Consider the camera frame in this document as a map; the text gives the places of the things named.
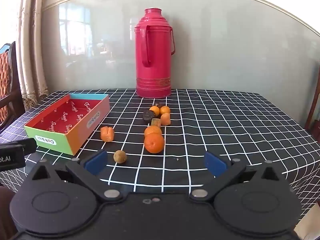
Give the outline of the dark brown round fruit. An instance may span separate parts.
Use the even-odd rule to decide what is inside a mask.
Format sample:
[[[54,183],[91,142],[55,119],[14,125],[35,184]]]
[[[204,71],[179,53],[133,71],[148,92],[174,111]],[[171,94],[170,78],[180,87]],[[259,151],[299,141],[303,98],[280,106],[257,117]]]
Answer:
[[[146,110],[143,112],[142,119],[146,124],[150,124],[153,118],[156,118],[154,111]]]

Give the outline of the small brown round fruit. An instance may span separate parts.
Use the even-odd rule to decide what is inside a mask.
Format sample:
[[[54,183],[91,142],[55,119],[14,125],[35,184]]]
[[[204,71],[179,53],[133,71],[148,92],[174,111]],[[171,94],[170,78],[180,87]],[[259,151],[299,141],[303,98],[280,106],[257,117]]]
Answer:
[[[127,160],[127,154],[122,150],[117,150],[113,155],[113,159],[116,163],[122,164]]]

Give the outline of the black white checkered tablecloth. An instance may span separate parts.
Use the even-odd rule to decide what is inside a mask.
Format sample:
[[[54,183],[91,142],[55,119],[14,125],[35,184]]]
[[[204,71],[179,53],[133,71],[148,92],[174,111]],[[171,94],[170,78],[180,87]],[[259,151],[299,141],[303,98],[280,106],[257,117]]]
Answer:
[[[164,99],[145,99],[133,89],[100,89],[110,97],[110,112],[100,127],[114,129],[112,142],[96,128],[76,157],[99,150],[108,154],[101,181],[133,192],[188,192],[212,180],[205,152],[223,160],[239,158],[257,166],[270,160],[287,179],[302,214],[319,200],[319,144],[290,116],[263,96],[249,92],[177,89]],[[164,150],[149,153],[143,144],[143,112],[156,102],[170,108],[171,124],[162,127]],[[127,154],[118,164],[117,150]]]

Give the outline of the small orange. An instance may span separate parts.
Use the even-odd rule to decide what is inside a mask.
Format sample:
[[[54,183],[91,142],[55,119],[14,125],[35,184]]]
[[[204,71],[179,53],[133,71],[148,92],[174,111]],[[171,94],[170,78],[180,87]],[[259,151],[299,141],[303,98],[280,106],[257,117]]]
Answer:
[[[149,110],[152,111],[155,114],[155,117],[160,115],[160,108],[158,106],[156,106],[156,105],[151,106],[149,108]]]
[[[166,114],[166,113],[170,114],[170,108],[168,106],[162,106],[160,108],[160,114],[163,115],[163,114]]]

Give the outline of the orange carrot-like piece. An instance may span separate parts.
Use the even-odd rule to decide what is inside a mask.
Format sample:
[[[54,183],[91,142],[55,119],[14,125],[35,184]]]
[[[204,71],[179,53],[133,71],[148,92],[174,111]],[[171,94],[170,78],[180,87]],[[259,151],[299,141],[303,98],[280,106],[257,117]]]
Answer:
[[[170,113],[163,113],[161,115],[161,125],[168,126],[171,124]]]

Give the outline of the red thermos flask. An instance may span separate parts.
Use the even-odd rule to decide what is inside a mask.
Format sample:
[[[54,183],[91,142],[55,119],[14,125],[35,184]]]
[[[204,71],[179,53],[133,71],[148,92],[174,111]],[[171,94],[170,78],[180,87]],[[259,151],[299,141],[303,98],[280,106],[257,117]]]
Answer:
[[[135,43],[137,94],[155,99],[169,96],[175,41],[173,28],[161,9],[145,9],[135,27]]]

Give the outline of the beige curtain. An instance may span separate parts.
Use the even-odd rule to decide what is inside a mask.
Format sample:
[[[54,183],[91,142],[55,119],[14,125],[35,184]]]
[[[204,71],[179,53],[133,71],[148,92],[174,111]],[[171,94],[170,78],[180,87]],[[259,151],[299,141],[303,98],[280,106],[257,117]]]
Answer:
[[[43,68],[41,23],[42,0],[21,0],[16,55],[25,110],[49,94]]]

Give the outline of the dark fruit at back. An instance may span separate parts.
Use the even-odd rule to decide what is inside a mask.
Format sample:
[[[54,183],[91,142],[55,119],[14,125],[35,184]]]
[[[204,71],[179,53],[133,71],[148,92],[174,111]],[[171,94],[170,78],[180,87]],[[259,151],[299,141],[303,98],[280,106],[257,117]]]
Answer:
[[[156,103],[155,103],[155,106],[157,106],[157,107],[161,108],[161,107],[162,107],[162,104],[161,104],[161,103],[159,103],[159,102],[156,102]]]

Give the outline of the orange peeled fruit piece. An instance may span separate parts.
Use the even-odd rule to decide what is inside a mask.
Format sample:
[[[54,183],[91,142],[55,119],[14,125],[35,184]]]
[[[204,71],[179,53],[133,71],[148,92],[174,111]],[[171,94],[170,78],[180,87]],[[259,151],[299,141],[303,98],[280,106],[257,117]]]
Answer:
[[[114,129],[108,126],[101,127],[100,138],[104,142],[112,142],[114,140]]]

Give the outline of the wooden sofa chair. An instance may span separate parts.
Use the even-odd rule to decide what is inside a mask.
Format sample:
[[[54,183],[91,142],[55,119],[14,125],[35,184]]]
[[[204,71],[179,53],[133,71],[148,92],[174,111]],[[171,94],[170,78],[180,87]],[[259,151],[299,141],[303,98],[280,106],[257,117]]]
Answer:
[[[18,79],[16,43],[1,53],[1,132],[25,113]]]

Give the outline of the orange behind large orange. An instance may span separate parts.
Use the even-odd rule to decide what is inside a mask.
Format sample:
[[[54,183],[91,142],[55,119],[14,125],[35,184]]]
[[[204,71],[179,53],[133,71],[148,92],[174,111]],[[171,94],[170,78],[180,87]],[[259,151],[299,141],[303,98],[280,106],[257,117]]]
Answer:
[[[155,134],[160,134],[162,135],[162,130],[160,127],[155,126],[155,125],[151,125],[148,126],[145,130],[144,130],[144,136],[147,137],[148,135],[155,133]]]

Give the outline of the colourful cardboard box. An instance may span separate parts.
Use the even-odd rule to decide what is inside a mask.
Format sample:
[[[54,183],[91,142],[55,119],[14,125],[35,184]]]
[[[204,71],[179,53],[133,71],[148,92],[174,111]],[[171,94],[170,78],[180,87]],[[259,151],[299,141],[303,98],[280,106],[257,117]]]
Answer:
[[[70,93],[35,115],[24,128],[38,146],[76,155],[109,111],[107,94]]]

